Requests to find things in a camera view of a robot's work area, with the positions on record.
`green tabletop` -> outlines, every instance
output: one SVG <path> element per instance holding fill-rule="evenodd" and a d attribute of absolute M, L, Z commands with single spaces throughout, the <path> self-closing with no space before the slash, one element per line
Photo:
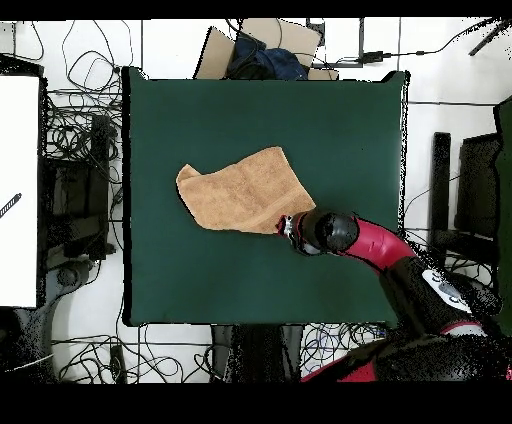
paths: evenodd
<path fill-rule="evenodd" d="M 303 257 L 278 236 L 205 230 L 175 178 L 186 163 L 205 174 L 281 146 L 318 206 L 396 230 L 404 73 L 379 83 L 123 75 L 126 322 L 396 322 L 367 265 Z"/>
<path fill-rule="evenodd" d="M 512 99 L 496 106 L 494 116 L 503 142 L 502 150 L 496 159 L 500 196 L 498 287 L 503 299 L 503 310 L 498 316 L 498 321 L 503 332 L 512 336 Z"/>

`floor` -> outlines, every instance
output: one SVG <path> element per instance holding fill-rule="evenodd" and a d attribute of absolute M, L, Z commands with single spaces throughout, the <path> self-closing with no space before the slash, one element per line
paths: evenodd
<path fill-rule="evenodd" d="M 305 22 L 305 19 L 289 20 Z M 453 35 L 478 20 L 481 18 L 365 18 L 364 50 L 393 53 L 436 50 Z M 119 65 L 142 67 L 150 78 L 191 78 L 208 27 L 214 25 L 223 32 L 228 32 L 226 23 L 218 19 L 98 23 L 108 39 L 115 62 Z M 77 21 L 71 32 L 71 21 L 35 24 L 45 47 L 44 56 L 39 63 L 45 67 L 49 90 L 71 88 L 66 80 L 63 52 L 68 66 L 88 50 L 108 54 L 105 41 L 92 21 Z M 367 65 L 363 69 L 340 70 L 340 79 L 380 80 L 393 70 L 408 70 L 411 73 L 407 121 L 406 204 L 429 186 L 429 158 L 434 132 L 451 133 L 451 174 L 456 176 L 459 169 L 458 150 L 462 140 L 496 130 L 492 106 L 512 94 L 512 79 L 507 77 L 512 67 L 510 36 L 501 35 L 476 56 L 468 55 L 489 31 L 487 28 L 463 35 L 437 54 L 393 57 L 382 63 Z M 354 41 L 357 40 L 357 35 L 357 25 L 353 19 L 326 18 L 327 46 L 326 49 L 319 49 L 318 56 L 322 59 L 327 57 L 330 62 L 335 61 L 336 57 L 354 56 L 357 53 L 357 44 Z M 12 52 L 12 40 L 12 27 L 0 24 L 0 51 Z M 30 22 L 17 24 L 16 40 L 18 55 L 35 58 L 40 55 L 39 43 Z M 88 84 L 101 85 L 108 78 L 107 71 L 108 69 L 102 69 L 101 64 L 97 64 L 94 72 L 90 72 Z M 75 72 L 76 79 L 83 80 L 88 66 L 76 69 Z M 114 165 L 120 172 L 121 161 Z M 457 180 L 454 180 L 450 187 L 451 204 L 455 204 L 456 189 Z M 405 217 L 406 227 L 426 227 L 427 205 L 428 193 L 411 204 Z M 119 207 L 114 212 L 114 219 L 121 218 L 121 210 L 118 209 Z M 454 210 L 451 208 L 451 226 L 453 219 Z M 122 237 L 121 224 L 113 225 L 117 225 L 117 233 Z M 425 237 L 422 231 L 416 231 L 416 234 Z M 109 241 L 116 244 L 112 231 L 109 233 Z M 77 337 L 91 340 L 94 335 L 115 334 L 123 291 L 121 253 L 119 250 L 103 263 L 96 282 L 61 300 L 54 318 L 54 340 Z M 323 328 L 324 331 L 331 331 L 331 328 L 336 331 L 336 326 Z M 133 344 L 135 351 L 138 349 L 136 328 L 127 328 L 121 323 L 119 336 L 125 343 Z M 101 342 L 104 338 L 97 336 L 92 340 Z M 155 356 L 171 356 L 178 360 L 187 375 L 197 368 L 194 355 L 204 353 L 205 346 L 211 342 L 211 335 L 208 326 L 150 325 L 147 342 Z M 84 343 L 83 340 L 74 340 L 72 343 L 56 344 L 55 367 L 60 369 L 66 365 L 72 356 L 83 349 Z M 310 340 L 305 337 L 303 344 L 308 343 Z M 140 346 L 141 352 L 147 356 L 148 346 Z M 344 351 L 340 350 L 336 356 L 343 354 Z M 103 359 L 108 361 L 107 350 L 100 348 L 99 355 L 103 355 Z M 127 367 L 137 364 L 136 356 L 127 351 L 125 359 Z M 176 372 L 175 362 L 164 361 L 160 364 L 160 369 L 169 375 L 175 373 L 167 378 L 169 382 L 180 380 L 181 371 Z M 161 377 L 147 365 L 141 365 L 141 373 L 148 370 L 140 378 L 140 382 L 162 382 Z M 303 373 L 311 370 L 311 367 L 303 369 Z M 71 378 L 83 375 L 84 370 L 80 367 L 73 367 L 68 373 Z M 206 373 L 200 371 L 187 381 L 206 382 L 208 378 Z"/>

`orange towel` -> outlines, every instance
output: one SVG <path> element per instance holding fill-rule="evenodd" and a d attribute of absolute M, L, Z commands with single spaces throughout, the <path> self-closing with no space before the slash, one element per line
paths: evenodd
<path fill-rule="evenodd" d="M 185 165 L 176 184 L 196 222 L 210 230 L 273 234 L 281 215 L 315 207 L 280 147 L 207 175 Z"/>

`cardboard box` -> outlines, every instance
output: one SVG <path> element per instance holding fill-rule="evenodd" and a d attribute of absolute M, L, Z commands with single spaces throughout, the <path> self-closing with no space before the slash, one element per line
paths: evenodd
<path fill-rule="evenodd" d="M 302 25 L 277 18 L 249 18 L 242 31 L 263 41 L 267 49 L 281 47 L 297 56 L 308 68 L 320 43 L 320 34 Z M 235 43 L 215 27 L 210 27 L 197 64 L 194 79 L 222 79 L 234 53 Z M 329 69 L 309 69 L 309 80 L 337 80 L 338 72 Z"/>

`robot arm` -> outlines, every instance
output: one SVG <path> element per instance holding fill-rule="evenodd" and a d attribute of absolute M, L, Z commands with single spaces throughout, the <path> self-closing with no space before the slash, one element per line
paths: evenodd
<path fill-rule="evenodd" d="M 347 378 L 362 365 L 371 366 L 370 374 L 380 380 L 465 380 L 484 374 L 506 375 L 507 364 L 499 349 L 492 350 L 496 361 L 489 362 L 486 355 L 493 341 L 474 314 L 474 310 L 480 315 L 499 310 L 501 301 L 489 289 L 485 295 L 490 300 L 482 305 L 477 299 L 482 296 L 472 296 L 474 290 L 467 290 L 467 282 L 447 281 L 400 237 L 358 217 L 314 209 L 282 217 L 278 231 L 304 255 L 346 256 L 371 266 L 403 334 L 399 340 L 363 349 L 362 356 L 349 353 L 347 360 L 318 373 L 311 381 L 333 376 L 343 381 L 340 375 Z M 482 344 L 487 349 L 482 351 Z"/>

